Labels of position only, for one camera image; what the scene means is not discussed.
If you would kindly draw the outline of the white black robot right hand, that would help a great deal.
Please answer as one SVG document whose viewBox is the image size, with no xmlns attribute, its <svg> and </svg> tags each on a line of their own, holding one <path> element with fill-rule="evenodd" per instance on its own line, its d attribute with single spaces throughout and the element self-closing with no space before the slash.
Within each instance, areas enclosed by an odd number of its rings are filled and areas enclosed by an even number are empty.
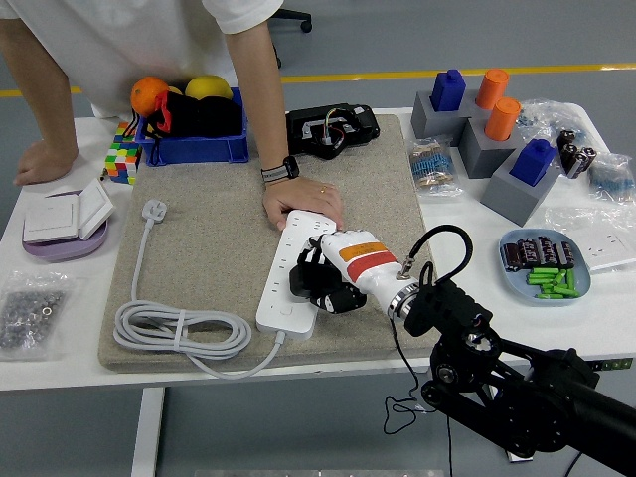
<svg viewBox="0 0 636 477">
<path fill-rule="evenodd" d="M 323 234 L 305 243 L 289 272 L 290 291 L 332 314 L 361 308 L 372 295 L 392 316 L 414 285 L 400 272 L 398 259 L 368 231 Z"/>
</svg>

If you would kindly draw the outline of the person's right hand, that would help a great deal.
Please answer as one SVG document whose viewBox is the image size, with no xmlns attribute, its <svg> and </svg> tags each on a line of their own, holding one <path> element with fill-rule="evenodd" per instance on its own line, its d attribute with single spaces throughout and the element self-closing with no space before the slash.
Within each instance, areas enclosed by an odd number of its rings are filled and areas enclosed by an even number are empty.
<svg viewBox="0 0 636 477">
<path fill-rule="evenodd" d="M 45 140 L 37 141 L 19 159 L 14 184 L 26 186 L 60 179 L 71 171 L 78 154 L 74 142 L 63 146 L 49 144 Z"/>
</svg>

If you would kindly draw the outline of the person's left hand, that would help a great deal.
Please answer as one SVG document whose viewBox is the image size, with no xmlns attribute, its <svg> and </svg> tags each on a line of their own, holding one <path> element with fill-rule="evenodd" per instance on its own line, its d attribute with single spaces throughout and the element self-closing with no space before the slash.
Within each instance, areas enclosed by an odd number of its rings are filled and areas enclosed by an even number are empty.
<svg viewBox="0 0 636 477">
<path fill-rule="evenodd" d="M 304 177 L 281 179 L 265 186 L 262 204 L 270 222 L 281 232 L 286 227 L 287 214 L 293 210 L 322 214 L 338 230 L 344 228 L 343 200 L 332 184 Z"/>
</svg>

